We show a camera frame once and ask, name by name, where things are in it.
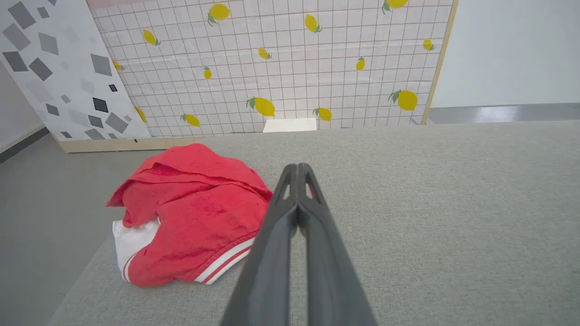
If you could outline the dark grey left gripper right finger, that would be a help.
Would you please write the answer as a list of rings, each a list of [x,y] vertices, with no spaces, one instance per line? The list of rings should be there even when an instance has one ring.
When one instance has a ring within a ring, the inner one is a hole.
[[[375,326],[327,201],[306,163],[298,165],[298,226],[306,239],[307,324]]]

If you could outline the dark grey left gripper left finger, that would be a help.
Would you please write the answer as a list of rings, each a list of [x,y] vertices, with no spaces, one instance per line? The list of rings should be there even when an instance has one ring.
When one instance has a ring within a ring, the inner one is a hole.
[[[298,165],[284,167],[266,215],[220,322],[222,326],[287,326],[290,248],[298,225]]]

